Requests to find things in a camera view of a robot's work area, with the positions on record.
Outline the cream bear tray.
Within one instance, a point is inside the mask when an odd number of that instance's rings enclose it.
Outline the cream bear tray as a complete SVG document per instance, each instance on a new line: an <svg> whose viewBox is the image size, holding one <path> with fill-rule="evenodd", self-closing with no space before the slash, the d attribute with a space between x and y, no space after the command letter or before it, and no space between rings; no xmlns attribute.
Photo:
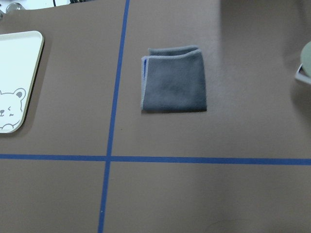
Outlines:
<svg viewBox="0 0 311 233"><path fill-rule="evenodd" d="M0 132L17 131L24 122L44 37L38 31L0 36Z"/></svg>

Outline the grey folded cloth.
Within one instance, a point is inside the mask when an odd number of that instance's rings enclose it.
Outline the grey folded cloth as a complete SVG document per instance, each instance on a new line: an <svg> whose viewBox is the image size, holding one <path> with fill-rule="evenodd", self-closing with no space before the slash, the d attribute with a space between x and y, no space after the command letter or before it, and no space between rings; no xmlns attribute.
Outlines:
<svg viewBox="0 0 311 233"><path fill-rule="evenodd" d="M196 45L148 49L141 59L141 109L147 113L207 109L202 52Z"/></svg>

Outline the pale green plate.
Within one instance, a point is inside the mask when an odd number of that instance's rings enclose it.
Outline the pale green plate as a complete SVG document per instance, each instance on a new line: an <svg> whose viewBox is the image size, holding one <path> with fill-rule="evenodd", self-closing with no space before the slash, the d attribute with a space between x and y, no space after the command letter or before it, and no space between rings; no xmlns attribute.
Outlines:
<svg viewBox="0 0 311 233"><path fill-rule="evenodd" d="M311 76L311 42L308 42L302 49L300 54L300 60L304 72Z"/></svg>

